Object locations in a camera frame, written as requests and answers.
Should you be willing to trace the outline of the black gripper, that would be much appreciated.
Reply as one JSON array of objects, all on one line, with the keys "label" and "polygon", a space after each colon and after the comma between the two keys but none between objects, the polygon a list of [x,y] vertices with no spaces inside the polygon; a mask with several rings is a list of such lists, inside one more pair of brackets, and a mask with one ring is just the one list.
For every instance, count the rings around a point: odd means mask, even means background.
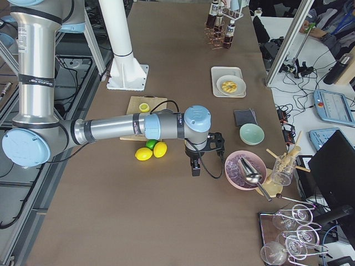
[{"label": "black gripper", "polygon": [[205,137],[197,140],[185,138],[185,153],[190,158],[192,177],[200,176],[200,157],[206,152],[216,151],[217,155],[223,160],[225,153],[225,140],[220,132],[209,132]]}]

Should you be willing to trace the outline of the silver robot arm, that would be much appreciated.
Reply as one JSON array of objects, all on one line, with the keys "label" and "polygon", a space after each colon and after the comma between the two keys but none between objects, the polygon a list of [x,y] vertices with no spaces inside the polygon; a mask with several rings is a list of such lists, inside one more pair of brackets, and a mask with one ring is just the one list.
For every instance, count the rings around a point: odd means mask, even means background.
[{"label": "silver robot arm", "polygon": [[193,176],[200,174],[202,156],[224,155],[224,139],[211,133],[211,114],[201,105],[185,112],[163,110],[99,120],[59,120],[54,116],[55,36],[85,31],[83,1],[11,1],[18,24],[19,112],[2,139],[5,155],[33,167],[75,146],[103,139],[143,135],[148,139],[183,139]]}]

